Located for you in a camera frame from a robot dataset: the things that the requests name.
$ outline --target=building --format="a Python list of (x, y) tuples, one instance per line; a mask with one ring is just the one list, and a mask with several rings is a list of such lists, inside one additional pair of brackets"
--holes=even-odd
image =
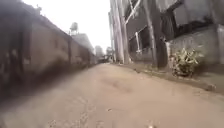
[(169, 54), (187, 47), (202, 51), (207, 65), (223, 64), (223, 5), (223, 0), (111, 0), (116, 58), (165, 67)]
[(96, 64), (96, 56), (94, 54), (94, 48), (90, 43), (88, 36), (84, 33), (78, 33), (72, 35), (73, 40), (80, 45), (80, 47), (87, 49), (89, 52), (84, 52), (82, 55), (85, 55), (87, 60), (90, 60), (91, 64)]

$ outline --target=leafy plant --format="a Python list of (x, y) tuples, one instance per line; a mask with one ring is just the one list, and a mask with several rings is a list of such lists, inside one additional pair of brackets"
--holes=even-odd
[(172, 71), (177, 76), (192, 76), (195, 69), (202, 64), (204, 55), (200, 51), (182, 50), (176, 52), (171, 56)]

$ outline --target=distant building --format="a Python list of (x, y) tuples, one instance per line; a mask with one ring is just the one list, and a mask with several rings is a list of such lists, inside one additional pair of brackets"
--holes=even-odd
[(75, 42), (79, 43), (81, 46), (87, 48), (89, 51), (93, 53), (94, 48), (86, 34), (78, 33), (76, 35), (72, 35), (72, 38), (75, 40)]

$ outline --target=sandy ground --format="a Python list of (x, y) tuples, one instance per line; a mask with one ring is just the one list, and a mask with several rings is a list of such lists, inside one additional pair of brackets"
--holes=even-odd
[(223, 96), (110, 64), (51, 84), (3, 107), (0, 128), (224, 127)]

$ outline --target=concrete wall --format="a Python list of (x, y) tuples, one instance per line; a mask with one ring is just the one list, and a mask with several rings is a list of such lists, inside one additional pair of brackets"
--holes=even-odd
[(72, 35), (72, 38), (75, 40), (76, 43), (87, 48), (90, 52), (93, 53), (94, 48), (93, 48), (92, 44), (90, 43), (88, 36), (85, 33), (79, 33), (76, 35)]
[(181, 5), (174, 10), (174, 17), (177, 26), (188, 24), (190, 21), (187, 9), (184, 5)]
[(19, 29), (21, 22), (16, 18), (0, 20), (0, 59), (3, 59), (10, 49), (18, 49)]
[(212, 9), (213, 20), (217, 24), (224, 25), (224, 0), (209, 0)]
[(71, 42), (71, 64), (77, 65), (81, 63), (82, 58), (79, 52), (79, 45), (74, 41)]
[(208, 65), (219, 62), (219, 44), (214, 26), (176, 38), (169, 43), (170, 54), (186, 47), (190, 50), (201, 51), (205, 55), (205, 63)]
[(57, 61), (68, 62), (68, 42), (55, 31), (32, 23), (30, 39), (31, 70), (42, 72)]
[(185, 0), (190, 21), (204, 21), (204, 16), (211, 17), (208, 0)]
[(224, 64), (224, 26), (218, 26), (218, 39), (219, 39), (219, 56), (220, 63)]
[(180, 0), (156, 0), (156, 4), (158, 5), (158, 8), (162, 12), (170, 8), (173, 4), (177, 3), (178, 1)]

